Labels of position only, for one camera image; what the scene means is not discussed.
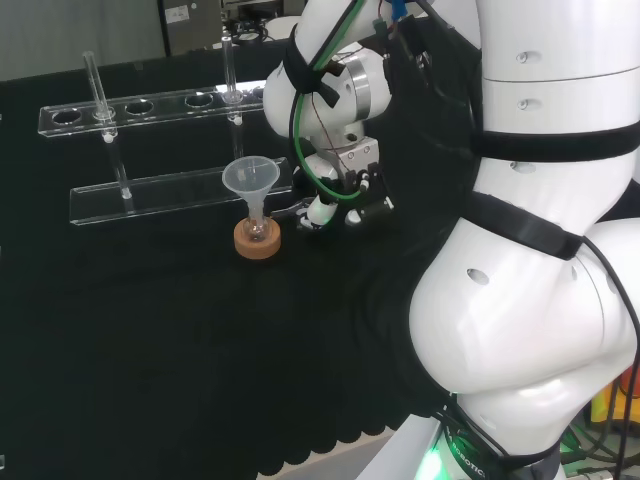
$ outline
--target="yellow object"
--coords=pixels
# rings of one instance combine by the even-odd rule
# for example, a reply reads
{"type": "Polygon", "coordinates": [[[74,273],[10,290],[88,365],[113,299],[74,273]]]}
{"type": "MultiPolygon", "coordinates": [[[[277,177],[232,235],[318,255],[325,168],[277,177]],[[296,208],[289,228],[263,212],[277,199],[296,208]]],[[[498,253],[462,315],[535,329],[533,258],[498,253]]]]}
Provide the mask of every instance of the yellow object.
{"type": "MultiPolygon", "coordinates": [[[[609,399],[611,398],[611,389],[613,386],[607,385],[593,400],[591,400],[591,423],[600,424],[607,421],[607,413],[609,413],[609,399]]],[[[616,395],[616,406],[613,411],[613,421],[624,420],[624,403],[627,396],[618,389],[616,395]]],[[[640,399],[635,399],[631,406],[631,421],[640,425],[640,399]]]]}

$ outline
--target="green cable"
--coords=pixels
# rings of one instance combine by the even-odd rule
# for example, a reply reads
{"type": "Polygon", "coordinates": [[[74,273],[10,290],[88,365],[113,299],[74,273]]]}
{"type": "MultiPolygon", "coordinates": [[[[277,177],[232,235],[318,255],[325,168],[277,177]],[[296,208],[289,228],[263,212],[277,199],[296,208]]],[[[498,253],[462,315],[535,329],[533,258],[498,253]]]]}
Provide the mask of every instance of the green cable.
{"type": "Polygon", "coordinates": [[[324,183],[320,181],[318,177],[316,177],[315,173],[311,171],[309,165],[307,165],[307,161],[304,158],[302,153],[302,149],[300,148],[300,113],[302,112],[302,106],[304,105],[304,97],[301,96],[300,100],[298,100],[298,105],[296,106],[296,117],[293,125],[293,141],[296,146],[296,153],[298,154],[298,159],[300,160],[300,165],[302,165],[302,169],[307,174],[313,183],[316,184],[320,190],[325,192],[327,195],[330,195],[338,200],[353,200],[360,196],[360,191],[356,193],[352,193],[351,195],[343,195],[341,193],[334,192],[329,187],[327,187],[324,183]]]}
{"type": "Polygon", "coordinates": [[[356,6],[353,8],[351,13],[347,16],[344,23],[340,26],[340,29],[336,32],[335,37],[327,47],[327,50],[325,50],[325,52],[320,57],[320,60],[318,60],[318,63],[314,65],[313,67],[314,70],[316,71],[322,70],[327,65],[327,63],[329,63],[329,60],[333,56],[333,51],[338,48],[338,45],[340,45],[340,42],[342,42],[344,38],[347,36],[347,32],[349,31],[349,28],[351,28],[351,24],[360,13],[360,10],[362,10],[362,6],[364,5],[364,2],[365,0],[356,0],[356,6]]]}
{"type": "MultiPolygon", "coordinates": [[[[345,36],[347,35],[347,31],[349,30],[349,28],[351,27],[351,24],[353,23],[355,17],[358,15],[358,13],[360,13],[360,10],[362,9],[362,6],[364,5],[365,0],[357,0],[357,4],[354,7],[353,11],[347,16],[347,18],[345,19],[344,23],[340,26],[338,32],[336,33],[334,39],[331,41],[331,43],[329,44],[329,46],[327,47],[326,51],[322,54],[322,56],[320,57],[320,60],[318,60],[318,63],[316,65],[314,65],[313,69],[318,71],[318,70],[322,70],[325,65],[327,64],[327,62],[331,59],[331,57],[333,56],[333,51],[338,47],[338,45],[340,44],[340,42],[342,42],[345,38],[345,36]]],[[[302,149],[300,148],[300,116],[302,113],[302,107],[304,106],[304,95],[300,96],[300,99],[298,100],[298,105],[296,105],[296,114],[295,114],[295,118],[294,118],[294,130],[293,130],[293,140],[294,140],[294,144],[296,147],[296,153],[298,155],[298,159],[300,161],[300,165],[302,165],[302,169],[304,170],[304,172],[306,173],[307,177],[309,177],[313,183],[315,183],[316,187],[318,187],[320,190],[322,190],[324,193],[326,193],[327,195],[336,198],[338,200],[354,200],[356,198],[358,198],[360,196],[360,194],[362,192],[357,191],[355,193],[352,193],[350,195],[343,195],[341,193],[337,193],[334,192],[333,190],[331,190],[329,187],[327,187],[324,183],[322,183],[320,181],[320,179],[313,173],[313,171],[311,170],[311,168],[309,167],[309,165],[307,165],[307,161],[304,158],[304,154],[302,153],[302,149]]]]}

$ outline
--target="black cloth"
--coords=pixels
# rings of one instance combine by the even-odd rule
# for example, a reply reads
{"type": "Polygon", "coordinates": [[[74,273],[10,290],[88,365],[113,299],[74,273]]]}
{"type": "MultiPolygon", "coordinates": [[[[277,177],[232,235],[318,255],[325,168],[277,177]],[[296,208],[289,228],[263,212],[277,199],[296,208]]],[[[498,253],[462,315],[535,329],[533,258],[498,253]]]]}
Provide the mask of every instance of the black cloth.
{"type": "MultiPolygon", "coordinates": [[[[432,38],[440,86],[461,96],[432,38]]],[[[238,80],[266,78],[282,54],[277,43],[237,49],[238,80]]],[[[109,97],[224,82],[218,52],[101,75],[109,97]]],[[[1,478],[249,479],[439,406],[407,311],[477,164],[419,133],[464,147],[467,112],[400,77],[406,88],[367,124],[396,215],[319,236],[283,224],[282,250],[264,263],[233,249],[240,204],[70,225],[69,189],[113,173],[99,135],[45,139],[37,119],[42,106],[89,99],[84,73],[0,84],[1,478]]],[[[225,165],[227,128],[123,129],[128,174],[225,165]]],[[[245,117],[244,138],[247,154],[287,154],[262,114],[245,117]]]]}

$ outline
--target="green light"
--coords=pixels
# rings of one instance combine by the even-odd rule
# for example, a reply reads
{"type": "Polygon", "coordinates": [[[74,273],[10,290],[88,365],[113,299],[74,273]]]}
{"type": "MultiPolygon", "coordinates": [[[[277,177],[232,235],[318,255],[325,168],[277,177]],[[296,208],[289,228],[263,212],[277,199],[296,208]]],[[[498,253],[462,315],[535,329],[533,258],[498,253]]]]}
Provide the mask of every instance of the green light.
{"type": "Polygon", "coordinates": [[[415,480],[436,480],[442,475],[446,478],[446,472],[442,469],[442,460],[436,448],[432,448],[422,459],[415,480]]]}

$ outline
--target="white wall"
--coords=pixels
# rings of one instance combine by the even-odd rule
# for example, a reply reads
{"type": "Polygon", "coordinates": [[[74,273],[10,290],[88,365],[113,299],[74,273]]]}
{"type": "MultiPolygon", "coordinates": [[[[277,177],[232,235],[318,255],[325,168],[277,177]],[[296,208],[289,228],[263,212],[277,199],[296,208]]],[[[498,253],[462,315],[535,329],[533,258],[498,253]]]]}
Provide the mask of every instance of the white wall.
{"type": "Polygon", "coordinates": [[[164,56],[156,0],[0,0],[0,81],[164,56]]]}

